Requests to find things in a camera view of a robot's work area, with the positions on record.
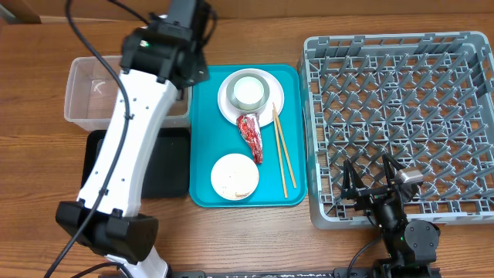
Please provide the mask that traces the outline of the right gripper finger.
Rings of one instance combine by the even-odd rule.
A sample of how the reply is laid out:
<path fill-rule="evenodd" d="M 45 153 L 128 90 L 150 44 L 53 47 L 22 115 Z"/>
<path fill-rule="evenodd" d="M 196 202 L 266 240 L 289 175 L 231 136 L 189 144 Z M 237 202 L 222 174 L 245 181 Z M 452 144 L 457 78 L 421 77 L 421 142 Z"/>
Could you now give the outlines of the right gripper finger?
<path fill-rule="evenodd" d="M 400 171 L 404 169 L 404 166 L 389 154 L 383 154 L 382 161 L 384 166 L 384 173 L 387 179 L 387 185 L 392 186 L 394 183 L 393 179 L 395 177 L 394 170 Z"/>
<path fill-rule="evenodd" d="M 364 183 L 351 163 L 351 160 L 347 159 L 343 163 L 343 190 L 357 188 L 364 188 Z"/>

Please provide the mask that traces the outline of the wooden chopstick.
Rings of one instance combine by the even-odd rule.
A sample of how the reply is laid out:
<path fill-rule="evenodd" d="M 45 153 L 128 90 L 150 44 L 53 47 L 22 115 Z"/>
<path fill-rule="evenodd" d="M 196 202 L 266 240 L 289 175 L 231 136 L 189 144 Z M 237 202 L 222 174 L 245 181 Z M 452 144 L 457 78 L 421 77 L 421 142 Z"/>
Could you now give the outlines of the wooden chopstick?
<path fill-rule="evenodd" d="M 288 167 L 289 176 L 290 176 L 291 182 L 293 184 L 293 188 L 297 189 L 297 183 L 296 183 L 296 179 L 295 179 L 295 176 L 293 173 L 293 168 L 292 168 L 288 148 L 286 146 L 286 141 L 284 138 L 283 129 L 282 129 L 280 120 L 279 120 L 279 126 L 280 126 L 280 130 L 281 130 L 281 152 L 282 152 L 282 156 L 283 156 L 283 161 L 286 161 L 286 165 Z"/>
<path fill-rule="evenodd" d="M 283 166 L 283 156 L 281 152 L 281 130 L 279 126 L 279 120 L 278 120 L 278 114 L 276 110 L 276 106 L 273 104 L 272 108 L 272 118 L 273 118 L 273 124 L 274 124 L 274 129 L 275 129 L 275 137 L 276 137 L 276 147 L 277 147 L 277 154 L 279 158 L 279 168 L 280 168 L 280 175 L 281 175 L 281 180 L 282 180 L 282 185 L 283 185 L 283 194 L 284 198 L 288 198 L 288 191 L 286 188 L 286 177 L 285 177 L 285 172 L 284 172 L 284 166 Z"/>

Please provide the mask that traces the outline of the red foil snack wrapper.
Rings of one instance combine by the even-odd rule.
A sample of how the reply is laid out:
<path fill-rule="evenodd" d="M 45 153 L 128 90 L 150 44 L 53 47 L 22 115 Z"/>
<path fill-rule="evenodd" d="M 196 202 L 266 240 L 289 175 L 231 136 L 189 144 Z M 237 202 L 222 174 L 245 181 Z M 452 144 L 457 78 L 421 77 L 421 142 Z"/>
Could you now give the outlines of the red foil snack wrapper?
<path fill-rule="evenodd" d="M 262 135 L 260 132 L 257 114 L 242 114 L 236 120 L 239 132 L 250 147 L 253 161 L 256 164 L 263 162 Z"/>

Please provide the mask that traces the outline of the small white plate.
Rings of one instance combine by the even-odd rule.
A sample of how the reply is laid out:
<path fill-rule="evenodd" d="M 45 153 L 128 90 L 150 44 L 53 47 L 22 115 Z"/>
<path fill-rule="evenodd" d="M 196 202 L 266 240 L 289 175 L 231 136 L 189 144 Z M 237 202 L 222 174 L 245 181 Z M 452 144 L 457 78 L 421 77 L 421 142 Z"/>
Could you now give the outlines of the small white plate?
<path fill-rule="evenodd" d="M 248 198 L 259 184 L 259 169 L 244 154 L 227 154 L 219 158 L 211 170 L 215 192 L 229 201 Z"/>

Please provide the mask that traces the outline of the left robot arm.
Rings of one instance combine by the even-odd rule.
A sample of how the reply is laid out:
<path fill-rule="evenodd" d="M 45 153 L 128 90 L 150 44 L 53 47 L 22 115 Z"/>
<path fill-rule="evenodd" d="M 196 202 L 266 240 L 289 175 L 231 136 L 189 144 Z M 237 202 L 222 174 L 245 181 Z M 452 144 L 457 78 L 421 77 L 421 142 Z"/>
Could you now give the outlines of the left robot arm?
<path fill-rule="evenodd" d="M 140 213 L 147 165 L 164 117 L 181 89 L 209 78 L 204 47 L 217 24 L 204 1 L 173 1 L 151 15 L 121 47 L 112 72 L 117 99 L 100 153 L 74 202 L 60 202 L 56 222 L 128 277 L 168 277 L 158 255 L 156 218 Z"/>

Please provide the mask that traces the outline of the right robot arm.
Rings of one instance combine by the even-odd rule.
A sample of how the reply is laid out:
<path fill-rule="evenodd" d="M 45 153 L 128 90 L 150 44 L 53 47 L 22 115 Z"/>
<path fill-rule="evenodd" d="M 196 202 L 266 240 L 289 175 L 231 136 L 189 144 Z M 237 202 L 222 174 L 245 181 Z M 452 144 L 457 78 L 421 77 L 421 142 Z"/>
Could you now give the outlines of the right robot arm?
<path fill-rule="evenodd" d="M 423 174 L 416 168 L 406 168 L 389 154 L 383 154 L 381 159 L 387 184 L 376 188 L 364 185 L 349 159 L 343 163 L 340 197 L 354 200 L 356 211 L 369 211 L 379 231 L 379 236 L 350 261 L 346 276 L 440 277 L 440 270 L 431 268 L 437 259 L 440 228 L 425 220 L 409 220 L 404 210 L 404 204 L 423 184 Z M 368 270 L 354 270 L 358 257 L 379 241 L 384 243 L 388 258 L 375 260 Z"/>

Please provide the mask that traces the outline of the grey dishwasher rack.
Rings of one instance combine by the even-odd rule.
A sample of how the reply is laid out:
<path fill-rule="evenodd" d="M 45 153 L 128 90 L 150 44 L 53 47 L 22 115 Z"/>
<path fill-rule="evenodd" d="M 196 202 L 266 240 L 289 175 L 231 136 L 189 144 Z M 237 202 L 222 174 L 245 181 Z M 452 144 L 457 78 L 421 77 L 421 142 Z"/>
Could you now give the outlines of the grey dishwasher rack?
<path fill-rule="evenodd" d="M 424 177 L 410 219 L 493 221 L 493 51 L 481 32 L 313 36 L 298 72 L 310 218 L 368 227 L 342 199 L 343 163 L 384 185 L 383 154 Z"/>

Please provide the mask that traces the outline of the clear plastic waste bin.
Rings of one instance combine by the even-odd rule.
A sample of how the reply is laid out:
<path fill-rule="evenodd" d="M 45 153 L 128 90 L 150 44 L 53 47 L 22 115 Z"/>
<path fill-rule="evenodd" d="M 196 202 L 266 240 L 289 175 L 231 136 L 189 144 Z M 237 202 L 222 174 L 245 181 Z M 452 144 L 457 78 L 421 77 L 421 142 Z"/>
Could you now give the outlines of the clear plastic waste bin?
<path fill-rule="evenodd" d="M 120 73 L 121 56 L 103 57 Z M 116 103 L 118 85 L 97 58 L 73 60 L 66 84 L 64 117 L 85 131 L 106 130 Z M 184 90 L 164 118 L 162 127 L 190 127 L 191 89 Z"/>

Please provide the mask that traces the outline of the white paper cup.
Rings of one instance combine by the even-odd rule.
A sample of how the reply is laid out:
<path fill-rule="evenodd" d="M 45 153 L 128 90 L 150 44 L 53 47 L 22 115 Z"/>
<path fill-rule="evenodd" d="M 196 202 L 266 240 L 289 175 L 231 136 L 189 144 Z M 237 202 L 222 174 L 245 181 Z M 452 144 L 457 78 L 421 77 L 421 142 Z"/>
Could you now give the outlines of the white paper cup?
<path fill-rule="evenodd" d="M 235 83 L 233 92 L 242 110 L 255 110 L 260 106 L 264 87 L 257 78 L 245 76 Z"/>

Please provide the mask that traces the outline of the grey-rimmed white bowl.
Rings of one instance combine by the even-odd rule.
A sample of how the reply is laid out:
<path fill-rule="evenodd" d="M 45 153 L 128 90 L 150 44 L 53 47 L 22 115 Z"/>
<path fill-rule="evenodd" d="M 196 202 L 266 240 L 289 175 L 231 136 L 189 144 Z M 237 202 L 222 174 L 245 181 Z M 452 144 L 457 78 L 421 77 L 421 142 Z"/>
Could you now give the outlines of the grey-rimmed white bowl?
<path fill-rule="evenodd" d="M 235 95 L 234 95 L 234 85 L 235 83 L 242 77 L 245 77 L 245 76 L 252 76 L 252 77 L 255 77 L 257 78 L 258 80 L 261 81 L 263 87 L 264 87 L 264 95 L 263 95 L 263 98 L 261 100 L 261 103 L 260 103 L 260 106 L 255 109 L 255 110 L 242 110 L 239 106 L 238 106 L 238 103 L 237 103 L 237 100 L 235 98 Z M 258 112 L 260 111 L 267 103 L 267 100 L 269 99 L 269 95 L 270 95 L 270 88 L 269 88 L 269 84 L 267 83 L 266 79 L 262 76 L 260 76 L 258 73 L 239 73 L 239 74 L 236 74 L 231 81 L 228 82 L 227 84 L 227 87 L 226 87 L 226 96 L 227 96 L 227 100 L 229 101 L 229 103 L 237 110 L 241 111 L 242 113 L 244 114 L 247 114 L 247 113 L 255 113 L 255 112 Z"/>

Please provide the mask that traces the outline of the large white plate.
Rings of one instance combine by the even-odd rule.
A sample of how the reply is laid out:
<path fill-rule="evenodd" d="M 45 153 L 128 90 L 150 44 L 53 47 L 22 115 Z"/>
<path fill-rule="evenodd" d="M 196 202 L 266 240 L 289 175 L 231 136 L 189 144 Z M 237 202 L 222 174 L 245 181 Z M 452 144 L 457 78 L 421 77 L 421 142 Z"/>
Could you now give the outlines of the large white plate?
<path fill-rule="evenodd" d="M 234 73 L 230 74 L 227 78 L 225 78 L 218 90 L 218 108 L 226 120 L 228 120 L 232 124 L 236 124 L 237 118 L 244 113 L 235 109 L 229 103 L 226 96 L 226 87 L 228 82 L 231 81 L 236 74 L 247 73 L 247 72 L 258 73 L 260 76 L 264 77 L 267 83 L 269 84 L 270 95 L 266 105 L 258 112 L 248 113 L 248 114 L 257 114 L 259 118 L 259 126 L 264 127 L 272 123 L 273 121 L 272 104 L 274 103 L 276 105 L 278 114 L 283 109 L 283 104 L 284 104 L 284 91 L 281 83 L 271 73 L 268 73 L 265 70 L 255 69 L 255 68 L 241 69 L 235 71 Z"/>

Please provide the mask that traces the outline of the black plastic tray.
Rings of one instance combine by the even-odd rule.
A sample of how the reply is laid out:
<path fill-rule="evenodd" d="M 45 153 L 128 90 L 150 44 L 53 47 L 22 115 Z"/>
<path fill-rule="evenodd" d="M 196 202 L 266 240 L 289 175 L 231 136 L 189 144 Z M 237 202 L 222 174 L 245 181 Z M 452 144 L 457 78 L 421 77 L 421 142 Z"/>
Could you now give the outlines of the black plastic tray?
<path fill-rule="evenodd" d="M 190 182 L 190 153 L 188 129 L 160 129 L 144 176 L 141 197 L 185 197 Z"/>

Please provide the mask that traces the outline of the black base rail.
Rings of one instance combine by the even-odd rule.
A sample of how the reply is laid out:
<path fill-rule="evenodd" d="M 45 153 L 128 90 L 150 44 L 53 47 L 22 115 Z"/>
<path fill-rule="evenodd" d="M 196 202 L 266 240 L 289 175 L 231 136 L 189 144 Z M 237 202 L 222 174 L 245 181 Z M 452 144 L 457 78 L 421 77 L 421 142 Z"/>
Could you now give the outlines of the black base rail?
<path fill-rule="evenodd" d="M 434 278 L 440 278 L 439 269 L 432 269 L 432 276 Z M 125 277 L 123 273 L 114 275 L 100 275 L 99 277 L 117 278 Z M 317 271 L 317 272 L 284 272 L 284 273 L 204 273 L 202 271 L 191 272 L 173 272 L 171 276 L 173 278 L 344 278 L 347 277 L 347 268 L 336 268 L 331 271 Z M 368 268 L 354 268 L 352 278 L 370 278 L 371 269 Z"/>

